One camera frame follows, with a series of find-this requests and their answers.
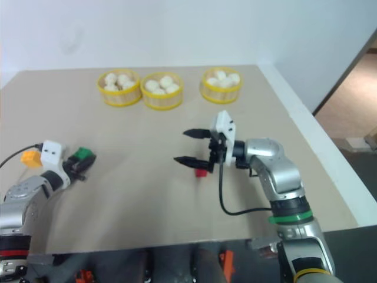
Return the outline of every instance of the green ring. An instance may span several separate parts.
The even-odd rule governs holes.
[[[289,216],[270,216],[269,222],[272,224],[276,224],[280,222],[296,222],[296,221],[300,221],[300,220],[303,220],[312,216],[313,216],[313,212],[309,210],[301,214],[295,214],[295,215],[289,215]]]

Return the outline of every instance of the beige tabletop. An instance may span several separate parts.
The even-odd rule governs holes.
[[[182,132],[208,128],[217,112],[232,116],[237,139],[270,137],[281,142],[302,174],[307,198],[324,231],[354,228],[355,218],[316,155],[257,66],[237,66],[244,77],[240,98],[213,104],[199,93],[207,67],[135,68],[141,76],[169,70],[184,80],[184,102],[170,111],[139,103],[114,108],[102,102],[95,82],[107,69],[24,71],[1,94],[1,159],[46,139],[97,154],[86,182],[77,182],[43,210],[34,253],[104,251],[142,246],[255,238],[274,235],[268,212],[227,216],[219,205],[218,167],[196,179],[175,156],[207,158],[208,141]],[[1,173],[1,195],[39,170],[17,158]],[[267,206],[257,178],[225,167],[229,210]]]

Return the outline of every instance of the yellow block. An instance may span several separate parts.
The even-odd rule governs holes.
[[[29,168],[41,167],[41,153],[35,150],[24,152],[21,156],[21,162]]]

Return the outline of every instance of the black cable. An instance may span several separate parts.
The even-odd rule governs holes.
[[[41,145],[39,143],[33,144],[32,146],[24,147],[23,149],[18,150],[17,152],[13,153],[12,155],[8,156],[2,163],[0,163],[0,168],[8,162],[11,158],[15,157],[18,153],[24,152],[25,150],[32,149],[33,147],[36,147],[37,149],[41,150]]]
[[[255,211],[270,211],[271,208],[250,208],[250,209],[241,210],[241,211],[238,211],[238,212],[230,212],[225,208],[224,200],[223,200],[223,165],[224,165],[224,161],[223,161],[222,153],[220,153],[219,155],[220,155],[219,198],[220,198],[220,206],[221,206],[222,210],[226,214],[231,215],[231,216],[242,215],[242,214],[245,214],[245,213],[250,213],[250,212],[255,212]]]

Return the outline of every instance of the white wall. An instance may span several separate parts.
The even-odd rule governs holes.
[[[3,68],[253,63],[254,2],[2,0]]]
[[[376,0],[275,1],[277,69],[313,111],[377,28]]]
[[[0,3],[3,74],[273,62],[310,110],[377,27],[375,0]]]

